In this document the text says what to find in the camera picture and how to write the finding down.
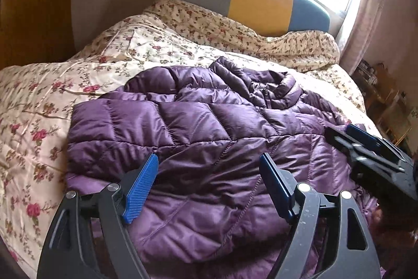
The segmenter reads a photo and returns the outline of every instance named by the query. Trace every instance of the blue clamp pad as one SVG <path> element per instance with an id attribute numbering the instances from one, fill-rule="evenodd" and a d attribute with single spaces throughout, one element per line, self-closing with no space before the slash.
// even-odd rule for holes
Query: blue clamp pad
<path id="1" fill-rule="evenodd" d="M 345 133 L 359 141 L 366 149 L 379 153 L 382 144 L 376 136 L 370 135 L 351 123 L 345 127 Z"/>
<path id="2" fill-rule="evenodd" d="M 260 156 L 259 171 L 277 213 L 287 222 L 292 221 L 300 209 L 294 198 L 296 180 L 287 170 L 277 169 L 276 164 L 266 152 Z"/>
<path id="3" fill-rule="evenodd" d="M 126 195 L 125 211 L 122 214 L 122 219 L 125 223 L 130 224 L 141 213 L 142 206 L 150 192 L 157 173 L 158 157 L 155 154 L 151 154 Z"/>

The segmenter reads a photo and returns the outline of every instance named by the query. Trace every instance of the pink curtain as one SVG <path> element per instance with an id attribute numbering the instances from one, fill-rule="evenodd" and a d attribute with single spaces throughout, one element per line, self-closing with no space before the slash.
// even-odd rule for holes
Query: pink curtain
<path id="1" fill-rule="evenodd" d="M 367 51 L 379 23 L 384 4 L 385 0 L 359 0 L 358 9 L 352 8 L 355 6 L 354 2 L 350 5 L 337 36 L 337 43 L 341 51 L 339 64 L 350 75 Z"/>

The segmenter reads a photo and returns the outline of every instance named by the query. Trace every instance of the metal screw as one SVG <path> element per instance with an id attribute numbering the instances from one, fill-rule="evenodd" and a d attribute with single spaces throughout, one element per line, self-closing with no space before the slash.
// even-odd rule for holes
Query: metal screw
<path id="1" fill-rule="evenodd" d="M 300 184 L 298 184 L 298 189 L 300 191 L 307 192 L 307 191 L 310 191 L 311 190 L 311 186 L 308 185 L 308 184 L 306 184 L 306 183 L 304 183 L 304 182 L 301 182 Z"/>
<path id="2" fill-rule="evenodd" d="M 108 191 L 117 191 L 119 189 L 119 185 L 118 184 L 109 184 L 107 185 L 107 190 Z"/>
<path id="3" fill-rule="evenodd" d="M 351 193 L 349 192 L 349 191 L 342 191 L 341 192 L 341 196 L 344 198 L 344 199 L 351 199 Z"/>
<path id="4" fill-rule="evenodd" d="M 75 197 L 76 196 L 76 192 L 75 191 L 68 191 L 66 194 L 65 194 L 65 197 L 67 198 L 67 199 L 72 199 L 73 197 Z"/>

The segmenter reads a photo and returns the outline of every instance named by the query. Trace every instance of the clamp jaw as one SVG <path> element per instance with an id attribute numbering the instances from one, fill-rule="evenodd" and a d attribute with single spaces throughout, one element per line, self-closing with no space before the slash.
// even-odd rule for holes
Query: clamp jaw
<path id="1" fill-rule="evenodd" d="M 325 139 L 346 155 L 353 181 L 381 204 L 395 210 L 418 209 L 418 169 L 399 148 L 352 124 L 345 132 L 326 127 Z"/>
<path id="2" fill-rule="evenodd" d="M 287 170 L 278 169 L 267 153 L 260 157 L 259 169 L 277 213 L 292 225 L 290 240 L 268 279 L 300 279 L 319 218 L 326 219 L 327 231 L 310 279 L 380 279 L 373 240 L 350 192 L 318 193 L 306 183 L 297 183 Z"/>
<path id="3" fill-rule="evenodd" d="M 158 171 L 158 158 L 151 154 L 120 183 L 101 192 L 65 194 L 52 220 L 40 255 L 38 279 L 105 279 L 96 259 L 91 218 L 100 218 L 112 265 L 118 279 L 149 279 L 124 228 L 141 212 Z"/>

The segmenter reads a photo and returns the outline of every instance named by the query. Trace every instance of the bed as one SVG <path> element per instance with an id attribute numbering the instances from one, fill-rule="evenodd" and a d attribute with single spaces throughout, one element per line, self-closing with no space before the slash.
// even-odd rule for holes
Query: bed
<path id="1" fill-rule="evenodd" d="M 0 236 L 36 277 L 40 251 L 65 190 L 66 135 L 75 104 L 160 65 L 207 67 L 220 56 L 254 70 L 290 72 L 363 123 L 362 95 L 338 66 L 329 17 L 312 0 L 157 0 L 60 63 L 0 71 Z"/>

